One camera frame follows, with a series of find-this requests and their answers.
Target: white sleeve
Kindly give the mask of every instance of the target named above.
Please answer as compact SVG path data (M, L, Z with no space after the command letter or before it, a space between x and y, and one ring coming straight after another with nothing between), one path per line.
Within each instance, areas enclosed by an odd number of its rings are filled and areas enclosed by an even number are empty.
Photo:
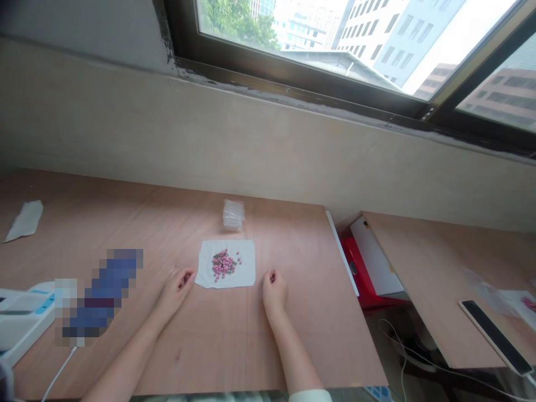
M326 390L308 390L292 394L289 402L332 402Z

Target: small pile of beads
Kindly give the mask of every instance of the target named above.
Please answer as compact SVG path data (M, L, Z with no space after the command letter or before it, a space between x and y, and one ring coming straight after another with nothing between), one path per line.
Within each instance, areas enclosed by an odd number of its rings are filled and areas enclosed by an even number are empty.
M214 282L218 281L220 275L223 279L225 278L226 274L234 274L238 264L242 265L242 259L238 258L238 261L235 261L233 257L229 257L227 249L214 255L212 257L212 270L214 271L214 276L216 277Z

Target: green leaves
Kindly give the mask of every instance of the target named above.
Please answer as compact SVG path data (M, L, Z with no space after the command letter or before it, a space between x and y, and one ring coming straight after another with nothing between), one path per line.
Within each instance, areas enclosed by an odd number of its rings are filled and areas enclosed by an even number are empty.
M280 50L273 16L251 16L249 0L198 0L201 29L261 50Z

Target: phone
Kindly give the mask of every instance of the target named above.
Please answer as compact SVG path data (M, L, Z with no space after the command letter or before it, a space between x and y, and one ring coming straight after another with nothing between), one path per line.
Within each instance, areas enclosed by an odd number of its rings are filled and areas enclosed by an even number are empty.
M482 332L495 351L501 356L506 365L518 375L524 377L534 372L529 362L504 336L487 314L474 300L461 300L458 302L471 321Z

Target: wooden desk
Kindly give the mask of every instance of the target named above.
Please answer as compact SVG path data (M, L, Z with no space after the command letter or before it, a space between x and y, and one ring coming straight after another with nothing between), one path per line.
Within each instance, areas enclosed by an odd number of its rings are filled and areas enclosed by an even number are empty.
M222 230L225 198L246 207L244 233ZM255 286L194 286L162 332L137 395L284 389L261 299L263 273L278 267L288 313L326 387L387 385L324 208L42 171L0 183L5 236L22 203L41 199L35 235L0 245L2 287L28 289L55 278L91 278L108 248L142 248L136 288L94 345L79 348L50 398L82 396L151 309L174 266L197 269L202 240L255 242ZM15 366L16 396L40 399L70 349L51 326Z
M504 367L458 306L475 299L536 365L536 332L523 320L494 313L474 292L463 269L497 289L529 290L536 277L533 234L483 229L364 212L368 225L447 363L454 369Z

